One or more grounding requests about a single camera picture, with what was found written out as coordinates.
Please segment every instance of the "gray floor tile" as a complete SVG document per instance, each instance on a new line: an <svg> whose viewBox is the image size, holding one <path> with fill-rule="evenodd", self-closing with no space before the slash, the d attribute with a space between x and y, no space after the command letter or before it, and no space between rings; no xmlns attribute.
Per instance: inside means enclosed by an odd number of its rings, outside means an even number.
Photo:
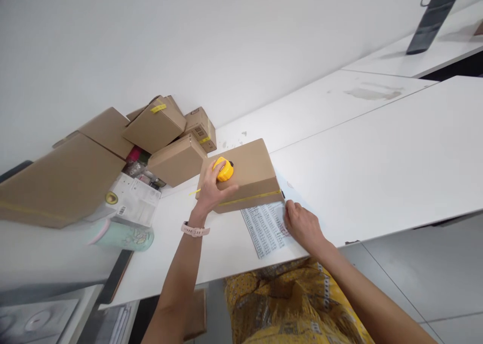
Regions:
<svg viewBox="0 0 483 344"><path fill-rule="evenodd" d="M424 323L424 324L420 324L421 328L423 328L430 336L431 338L433 338L438 344L445 344L441 341L441 339L436 335L436 333L434 332L433 329L431 329L431 327Z"/></svg>
<svg viewBox="0 0 483 344"><path fill-rule="evenodd" d="M364 242L426 321L483 311L483 216Z"/></svg>
<svg viewBox="0 0 483 344"><path fill-rule="evenodd" d="M211 281L206 289L207 331L195 344L231 344L231 321L223 293L223 280Z"/></svg>
<svg viewBox="0 0 483 344"><path fill-rule="evenodd" d="M360 243L345 246L339 249L340 252L372 283L389 296L401 309L403 309L416 322L424 322L424 319L417 312L409 300L397 288L394 282L379 266L376 260Z"/></svg>
<svg viewBox="0 0 483 344"><path fill-rule="evenodd" d="M430 322L429 325L444 344L481 344L483 314Z"/></svg>

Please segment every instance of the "pink watch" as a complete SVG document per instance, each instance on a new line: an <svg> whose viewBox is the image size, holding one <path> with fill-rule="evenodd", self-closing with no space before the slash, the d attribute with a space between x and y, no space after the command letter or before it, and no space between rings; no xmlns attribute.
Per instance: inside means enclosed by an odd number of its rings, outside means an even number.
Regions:
<svg viewBox="0 0 483 344"><path fill-rule="evenodd" d="M188 221L183 222L181 225L181 231L193 237L201 237L210 233L209 228L193 228L188 226Z"/></svg>

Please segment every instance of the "hand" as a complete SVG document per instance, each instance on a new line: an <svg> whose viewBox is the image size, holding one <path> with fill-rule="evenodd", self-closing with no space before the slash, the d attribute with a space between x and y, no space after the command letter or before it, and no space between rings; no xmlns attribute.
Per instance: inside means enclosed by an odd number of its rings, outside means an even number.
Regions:
<svg viewBox="0 0 483 344"><path fill-rule="evenodd" d="M285 226L293 238L312 256L324 247L332 245L322 234L317 216L300 203L288 200L285 204Z"/></svg>
<svg viewBox="0 0 483 344"><path fill-rule="evenodd" d="M220 191L216 186L216 177L223 169L227 161L222 162L213 169L216 161L214 160L206 170L205 180L201 186L200 197L195 209L198 209L202 215L208 215L222 200L232 195L238 190L238 185L230 186Z"/></svg>

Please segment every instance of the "cardboard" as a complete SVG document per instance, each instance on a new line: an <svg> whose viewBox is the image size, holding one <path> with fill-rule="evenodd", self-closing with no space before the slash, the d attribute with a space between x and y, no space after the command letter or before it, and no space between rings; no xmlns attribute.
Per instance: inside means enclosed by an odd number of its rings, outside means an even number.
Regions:
<svg viewBox="0 0 483 344"><path fill-rule="evenodd" d="M233 175L226 182L217 182L219 189L238 184L240 189L222 201L214 211L217 213L237 211L273 202L284 202L275 170L263 139L255 140L206 159L201 167L198 189L205 178L207 167L224 157L233 162Z"/></svg>
<svg viewBox="0 0 483 344"><path fill-rule="evenodd" d="M122 137L122 133L126 129L126 124L128 123L129 120L116 109L109 108L95 118L89 120L61 141L55 143L52 148L59 147L61 144L69 140L70 137L74 136L77 132L80 132L99 143L110 152L125 159L134 146L134 144Z"/></svg>
<svg viewBox="0 0 483 344"><path fill-rule="evenodd" d="M63 228L92 214L126 162L77 133L0 184L0 219Z"/></svg>
<svg viewBox="0 0 483 344"><path fill-rule="evenodd" d="M171 187L200 173L206 152L192 134L185 135L153 154L147 169Z"/></svg>
<svg viewBox="0 0 483 344"><path fill-rule="evenodd" d="M168 100L171 102L171 104L173 104L173 106L176 108L176 110L178 110L178 112L179 112L181 115L183 115L183 113L181 112L180 107L178 106L178 104L176 104L175 100L173 99L173 97L172 97L171 95L168 95L168 96L166 97L166 99L168 99Z"/></svg>
<svg viewBox="0 0 483 344"><path fill-rule="evenodd" d="M193 134L198 139L205 152L216 150L216 132L205 110L199 107L185 115L186 128L182 134Z"/></svg>
<svg viewBox="0 0 483 344"><path fill-rule="evenodd" d="M84 220L95 222L112 215L114 222L151 227L160 198L161 192L121 173L105 195L104 202Z"/></svg>
<svg viewBox="0 0 483 344"><path fill-rule="evenodd" d="M155 113L151 111L162 105L166 107ZM146 107L128 114L128 118L131 122L122 136L151 154L175 140L186 127L185 117L162 96L155 97Z"/></svg>

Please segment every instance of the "yellow patterned clothing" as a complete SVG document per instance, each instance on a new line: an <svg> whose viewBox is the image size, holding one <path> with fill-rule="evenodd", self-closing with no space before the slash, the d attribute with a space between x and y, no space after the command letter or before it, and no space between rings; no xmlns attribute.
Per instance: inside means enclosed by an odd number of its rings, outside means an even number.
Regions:
<svg viewBox="0 0 483 344"><path fill-rule="evenodd" d="M233 344L373 343L335 280L302 259L225 280Z"/></svg>

